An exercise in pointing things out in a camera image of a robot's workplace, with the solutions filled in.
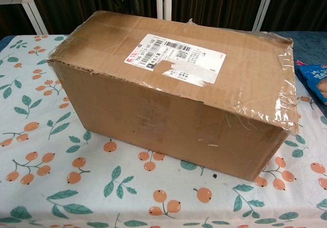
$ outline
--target blue snack bag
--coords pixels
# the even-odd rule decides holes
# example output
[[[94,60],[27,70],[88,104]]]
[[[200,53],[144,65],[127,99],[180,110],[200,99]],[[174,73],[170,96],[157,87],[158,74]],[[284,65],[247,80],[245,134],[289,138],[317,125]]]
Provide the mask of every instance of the blue snack bag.
[[[308,87],[327,105],[327,65],[299,65]]]

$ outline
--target floral tablecloth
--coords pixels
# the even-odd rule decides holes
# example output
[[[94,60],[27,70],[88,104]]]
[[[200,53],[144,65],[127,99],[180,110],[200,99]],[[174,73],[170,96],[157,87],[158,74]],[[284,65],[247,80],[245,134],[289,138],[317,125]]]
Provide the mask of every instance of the floral tablecloth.
[[[327,119],[301,83],[300,133],[251,183],[85,130],[45,62],[65,38],[0,53],[0,226],[327,226]]]

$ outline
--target brown cardboard box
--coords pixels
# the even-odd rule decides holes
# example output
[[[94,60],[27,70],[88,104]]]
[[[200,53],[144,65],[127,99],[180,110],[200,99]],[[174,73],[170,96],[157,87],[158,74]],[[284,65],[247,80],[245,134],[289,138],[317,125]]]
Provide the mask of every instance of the brown cardboard box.
[[[226,54],[217,78],[208,78],[217,71],[180,60],[162,60],[153,70],[126,63],[147,34]],[[146,58],[149,49],[141,48]],[[285,130],[298,130],[292,40],[278,36],[101,11],[48,63],[86,129],[243,179],[255,180]],[[202,82],[163,75],[174,65]]]

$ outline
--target box top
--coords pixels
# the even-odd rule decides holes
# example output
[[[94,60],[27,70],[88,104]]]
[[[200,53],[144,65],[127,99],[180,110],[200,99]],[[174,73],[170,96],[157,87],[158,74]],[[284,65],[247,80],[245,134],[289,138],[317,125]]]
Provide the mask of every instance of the box top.
[[[195,85],[163,75],[173,68],[201,77],[210,75],[209,70],[180,60],[162,60],[153,70],[126,63],[148,34],[226,54],[217,78]],[[137,83],[297,132],[292,46],[292,40],[274,34],[252,35],[99,11],[73,31],[49,61],[84,69],[92,75]]]

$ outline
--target dark curtain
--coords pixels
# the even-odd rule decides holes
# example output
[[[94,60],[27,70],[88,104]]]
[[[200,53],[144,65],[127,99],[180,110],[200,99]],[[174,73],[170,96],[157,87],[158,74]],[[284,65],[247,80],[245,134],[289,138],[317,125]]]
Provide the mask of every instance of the dark curtain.
[[[252,30],[261,0],[173,0],[172,20]]]
[[[69,34],[95,11],[120,12],[110,0],[35,0],[49,34]],[[140,0],[141,16],[157,17],[156,0]]]
[[[327,31],[327,0],[271,0],[262,31]]]
[[[22,5],[0,5],[0,40],[7,35],[34,35]]]

